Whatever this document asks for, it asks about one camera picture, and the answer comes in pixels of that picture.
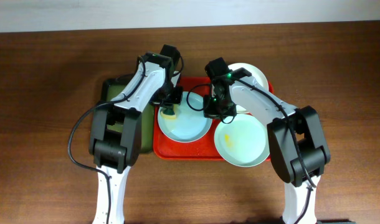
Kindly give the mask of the light blue plate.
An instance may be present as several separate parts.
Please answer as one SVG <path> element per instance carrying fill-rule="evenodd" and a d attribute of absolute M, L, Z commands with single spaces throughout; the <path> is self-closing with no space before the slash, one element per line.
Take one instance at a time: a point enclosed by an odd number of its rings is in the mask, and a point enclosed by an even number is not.
<path fill-rule="evenodd" d="M 202 111 L 194 111 L 187 104 L 188 92 L 184 91 L 181 104 L 174 106 L 175 119 L 164 118 L 158 110 L 158 126 L 162 133 L 176 142 L 194 142 L 201 139 L 211 128 L 212 119 L 205 118 Z"/>

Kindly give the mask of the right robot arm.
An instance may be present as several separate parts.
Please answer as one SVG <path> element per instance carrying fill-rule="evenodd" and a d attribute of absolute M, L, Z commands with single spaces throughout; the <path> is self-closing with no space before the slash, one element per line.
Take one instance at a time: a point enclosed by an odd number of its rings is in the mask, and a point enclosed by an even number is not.
<path fill-rule="evenodd" d="M 233 118 L 239 105 L 266 126 L 270 160 L 285 186 L 282 223 L 317 223 L 316 188 L 331 156 L 316 110 L 281 101 L 244 68 L 205 71 L 211 81 L 205 117 Z"/>

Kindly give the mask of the green and yellow sponge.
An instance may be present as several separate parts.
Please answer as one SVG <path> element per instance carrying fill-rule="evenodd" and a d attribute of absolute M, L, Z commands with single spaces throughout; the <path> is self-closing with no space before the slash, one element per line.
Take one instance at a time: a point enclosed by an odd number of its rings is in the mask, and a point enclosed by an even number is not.
<path fill-rule="evenodd" d="M 163 119 L 176 119 L 177 118 L 176 110 L 177 110 L 176 105 L 173 105 L 167 108 L 162 107 L 159 114 Z"/>

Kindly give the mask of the pale green plate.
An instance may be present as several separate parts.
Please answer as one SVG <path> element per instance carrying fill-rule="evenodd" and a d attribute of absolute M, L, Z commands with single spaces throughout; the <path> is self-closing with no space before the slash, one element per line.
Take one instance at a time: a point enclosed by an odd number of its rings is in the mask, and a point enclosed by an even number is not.
<path fill-rule="evenodd" d="M 270 155 L 266 127 L 249 114 L 226 118 L 217 125 L 214 145 L 228 163 L 239 167 L 253 167 Z"/>

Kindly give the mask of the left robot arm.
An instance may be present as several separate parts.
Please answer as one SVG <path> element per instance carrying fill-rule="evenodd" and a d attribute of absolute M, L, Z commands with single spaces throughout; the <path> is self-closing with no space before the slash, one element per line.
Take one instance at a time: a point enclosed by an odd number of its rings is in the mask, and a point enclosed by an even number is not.
<path fill-rule="evenodd" d="M 92 109 L 89 152 L 98 175 L 94 223 L 124 223 L 123 199 L 128 173 L 140 153 L 142 114 L 148 105 L 174 113 L 183 94 L 176 85 L 181 61 L 179 51 L 171 47 L 145 53 L 126 87 Z"/>

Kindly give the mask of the white plate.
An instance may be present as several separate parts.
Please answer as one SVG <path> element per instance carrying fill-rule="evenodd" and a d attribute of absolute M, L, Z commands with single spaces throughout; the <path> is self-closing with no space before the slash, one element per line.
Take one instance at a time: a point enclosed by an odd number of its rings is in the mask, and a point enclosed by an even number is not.
<path fill-rule="evenodd" d="M 228 68 L 232 70 L 233 72 L 239 68 L 244 68 L 248 72 L 251 73 L 251 75 L 255 78 L 255 82 L 258 83 L 258 85 L 263 88 L 265 91 L 269 92 L 269 84 L 266 76 L 264 73 L 257 68 L 254 65 L 251 65 L 249 63 L 232 63 L 228 65 Z M 252 112 L 250 112 L 247 108 L 244 108 L 240 104 L 238 104 L 235 101 L 235 97 L 239 97 L 239 94 L 233 94 L 233 91 L 231 90 L 231 87 L 229 88 L 229 94 L 230 94 L 230 99 L 233 101 L 233 103 L 236 105 L 236 112 L 237 114 L 249 114 L 249 115 L 254 115 Z"/>

